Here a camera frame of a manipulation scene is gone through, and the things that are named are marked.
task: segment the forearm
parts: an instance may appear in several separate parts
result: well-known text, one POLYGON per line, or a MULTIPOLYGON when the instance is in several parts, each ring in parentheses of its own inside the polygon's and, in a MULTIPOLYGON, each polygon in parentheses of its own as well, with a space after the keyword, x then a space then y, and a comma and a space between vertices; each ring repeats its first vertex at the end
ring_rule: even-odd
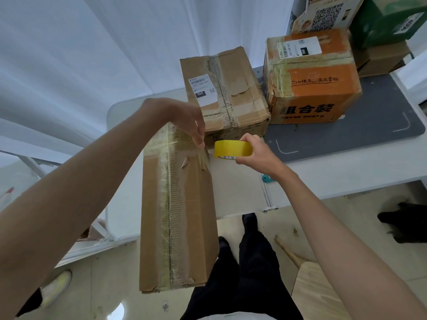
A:
POLYGON ((144 104, 0 213, 0 300, 13 296, 6 319, 14 317, 106 207, 136 157, 166 122, 164 112, 144 104))
POLYGON ((278 179, 324 274, 354 319, 424 319, 407 285, 299 179, 284 167, 278 179))

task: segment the wooden chair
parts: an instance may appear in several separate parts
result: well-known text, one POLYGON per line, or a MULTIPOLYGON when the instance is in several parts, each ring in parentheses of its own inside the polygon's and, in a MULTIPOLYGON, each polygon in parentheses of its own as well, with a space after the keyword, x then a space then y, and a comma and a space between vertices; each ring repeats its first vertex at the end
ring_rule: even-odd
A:
POLYGON ((304 320, 351 320, 320 265, 295 255, 279 236, 276 235, 274 240, 299 269, 292 299, 304 320))

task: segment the white table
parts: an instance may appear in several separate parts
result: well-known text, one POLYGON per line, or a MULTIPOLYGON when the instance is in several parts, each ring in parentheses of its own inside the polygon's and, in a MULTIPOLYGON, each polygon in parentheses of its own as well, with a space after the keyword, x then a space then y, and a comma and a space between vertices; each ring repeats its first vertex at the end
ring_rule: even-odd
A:
MULTIPOLYGON (((185 89, 149 97, 186 101, 185 89)), ((120 102, 107 115, 108 129, 140 107, 144 98, 120 102)), ((424 125, 427 118, 411 103, 424 125)), ((288 164, 320 199, 427 179, 427 133, 413 139, 355 149, 288 164)), ((141 225, 143 154, 139 155, 107 207, 107 224, 116 237, 137 235, 141 225)), ((290 205, 279 184, 262 182, 259 173, 211 155, 218 219, 290 205)))

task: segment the tape roll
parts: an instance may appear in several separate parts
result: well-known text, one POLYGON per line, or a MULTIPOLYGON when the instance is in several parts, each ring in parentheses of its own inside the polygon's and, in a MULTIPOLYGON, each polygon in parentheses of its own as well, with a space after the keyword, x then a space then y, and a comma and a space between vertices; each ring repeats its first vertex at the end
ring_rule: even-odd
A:
POLYGON ((238 156, 252 155, 252 145, 240 140, 218 140, 215 142, 214 156, 235 160, 238 156))

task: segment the hand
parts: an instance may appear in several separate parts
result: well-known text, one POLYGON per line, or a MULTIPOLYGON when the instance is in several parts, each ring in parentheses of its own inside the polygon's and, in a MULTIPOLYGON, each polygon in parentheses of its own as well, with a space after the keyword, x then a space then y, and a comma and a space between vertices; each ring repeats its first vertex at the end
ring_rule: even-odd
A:
POLYGON ((167 121, 173 123, 178 129, 189 134, 199 148, 205 148, 205 120, 198 105, 171 98, 149 98, 157 107, 162 108, 167 121))
POLYGON ((269 175, 274 180, 278 180, 280 175, 286 171, 285 164, 272 153, 269 146, 259 136, 244 134, 240 140, 249 142, 253 151, 251 156, 236 157, 237 164, 249 166, 257 172, 269 175))

